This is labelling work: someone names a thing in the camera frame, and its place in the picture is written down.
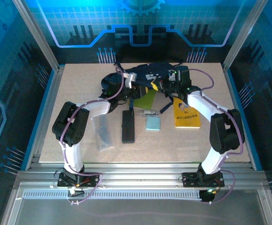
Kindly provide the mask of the clear plastic ruler bag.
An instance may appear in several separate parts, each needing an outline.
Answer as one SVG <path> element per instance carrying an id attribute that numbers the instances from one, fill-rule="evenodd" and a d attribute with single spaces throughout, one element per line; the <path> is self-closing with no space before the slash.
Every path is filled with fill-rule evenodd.
<path id="1" fill-rule="evenodd" d="M 112 136 L 109 129 L 109 122 L 106 115 L 99 115 L 92 118 L 96 147 L 99 152 L 114 148 Z"/>

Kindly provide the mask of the aluminium table side rail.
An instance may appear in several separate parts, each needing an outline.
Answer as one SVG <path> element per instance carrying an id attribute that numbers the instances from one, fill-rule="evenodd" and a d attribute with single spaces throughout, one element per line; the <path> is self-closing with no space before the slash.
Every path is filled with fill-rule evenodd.
<path id="1" fill-rule="evenodd" d="M 225 79 L 226 79 L 226 82 L 227 82 L 227 85 L 228 85 L 229 93 L 230 93 L 234 108 L 239 111 L 240 118 L 242 120 L 243 134 L 244 134 L 244 137 L 245 137 L 243 148 L 246 149 L 246 151 L 247 151 L 247 155 L 249 157 L 249 163 L 250 163 L 250 165 L 252 167 L 252 170 L 256 171 L 257 170 L 256 163 L 255 163 L 253 154 L 251 152 L 251 146 L 250 146 L 249 139 L 248 139 L 247 134 L 246 134 L 245 124 L 244 124 L 245 121 L 244 121 L 244 118 L 243 118 L 244 112 L 243 112 L 242 105 L 241 105 L 239 97 L 238 97 L 238 92 L 237 92 L 236 85 L 234 83 L 234 80 L 232 78 L 232 75 L 231 75 L 229 69 L 223 69 L 223 73 L 224 73 L 224 76 L 225 76 Z"/>
<path id="2" fill-rule="evenodd" d="M 62 65 L 59 70 L 51 72 L 23 159 L 22 171 L 29 170 L 33 156 L 42 150 L 64 68 Z"/>

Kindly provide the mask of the navy blue backpack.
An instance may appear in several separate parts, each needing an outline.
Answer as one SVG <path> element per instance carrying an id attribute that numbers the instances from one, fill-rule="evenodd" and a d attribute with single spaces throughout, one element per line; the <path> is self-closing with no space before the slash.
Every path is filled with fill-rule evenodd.
<path id="1" fill-rule="evenodd" d="M 122 70 L 123 73 L 134 72 L 137 74 L 136 81 L 132 82 L 132 83 L 138 84 L 138 85 L 141 85 L 144 87 L 148 87 L 149 90 L 153 90 L 151 82 L 154 81 L 154 83 L 158 86 L 158 89 L 159 89 L 156 91 L 163 93 L 165 95 L 165 97 L 169 97 L 171 99 L 171 101 L 173 101 L 173 98 L 175 96 L 168 96 L 167 94 L 165 94 L 163 92 L 162 80 L 166 77 L 166 75 L 170 69 L 175 68 L 177 66 L 182 66 L 182 65 L 180 65 L 180 64 L 172 65 L 168 62 L 159 62 L 159 63 L 142 64 L 142 65 L 132 67 L 129 69 L 123 69 L 119 63 L 117 65 L 120 68 L 120 70 Z"/>

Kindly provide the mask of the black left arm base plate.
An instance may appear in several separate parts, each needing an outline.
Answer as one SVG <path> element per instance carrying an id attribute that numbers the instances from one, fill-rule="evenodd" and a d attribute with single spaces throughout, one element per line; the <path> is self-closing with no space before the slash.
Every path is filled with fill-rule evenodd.
<path id="1" fill-rule="evenodd" d="M 57 187 L 76 187 L 87 188 L 95 187 L 98 183 L 99 176 L 82 176 L 78 174 L 71 174 L 67 171 L 61 172 L 58 177 Z"/>

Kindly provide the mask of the black pencil case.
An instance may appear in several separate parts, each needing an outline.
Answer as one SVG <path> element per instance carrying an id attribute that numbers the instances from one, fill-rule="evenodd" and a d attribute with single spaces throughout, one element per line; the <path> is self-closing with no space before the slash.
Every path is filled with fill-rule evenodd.
<path id="1" fill-rule="evenodd" d="M 122 143 L 135 142 L 135 117 L 133 110 L 122 111 Z"/>

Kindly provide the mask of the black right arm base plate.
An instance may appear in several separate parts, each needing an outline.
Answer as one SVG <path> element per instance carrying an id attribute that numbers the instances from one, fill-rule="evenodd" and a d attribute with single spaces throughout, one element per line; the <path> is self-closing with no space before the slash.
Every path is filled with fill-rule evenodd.
<path id="1" fill-rule="evenodd" d="M 181 174 L 184 188 L 215 188 L 224 187 L 223 174 L 204 174 L 199 172 L 184 172 Z"/>

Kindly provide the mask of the light blue notepad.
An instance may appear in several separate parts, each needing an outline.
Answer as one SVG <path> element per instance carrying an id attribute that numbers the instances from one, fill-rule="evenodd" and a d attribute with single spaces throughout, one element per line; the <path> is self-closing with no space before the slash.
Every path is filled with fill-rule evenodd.
<path id="1" fill-rule="evenodd" d="M 160 117 L 148 116 L 146 119 L 146 130 L 160 130 Z"/>

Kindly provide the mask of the aluminium frame post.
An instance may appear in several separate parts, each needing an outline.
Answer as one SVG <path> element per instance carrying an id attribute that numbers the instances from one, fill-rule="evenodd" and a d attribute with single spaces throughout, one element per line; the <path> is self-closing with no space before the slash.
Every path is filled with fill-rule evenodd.
<path id="1" fill-rule="evenodd" d="M 256 21 L 261 15 L 264 7 L 266 6 L 268 0 L 256 0 L 254 6 L 252 7 L 248 17 L 246 18 L 242 28 L 240 29 L 231 49 L 229 50 L 224 62 L 223 62 L 223 71 L 227 72 L 230 66 L 232 65 L 234 59 L 239 53 L 241 47 L 243 46 L 248 35 L 252 31 Z"/>
<path id="2" fill-rule="evenodd" d="M 25 24 L 29 28 L 32 36 L 34 37 L 36 43 L 38 44 L 49 65 L 54 70 L 54 72 L 58 72 L 60 70 L 60 66 L 25 0 L 12 0 L 12 2 L 17 8 Z"/>

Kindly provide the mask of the yellow book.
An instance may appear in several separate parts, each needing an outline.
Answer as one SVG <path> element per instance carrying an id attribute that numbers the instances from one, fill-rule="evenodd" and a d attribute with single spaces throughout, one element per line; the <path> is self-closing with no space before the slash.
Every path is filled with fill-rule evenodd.
<path id="1" fill-rule="evenodd" d="M 174 98 L 174 124 L 176 128 L 200 128 L 200 113 L 187 106 L 182 100 Z"/>

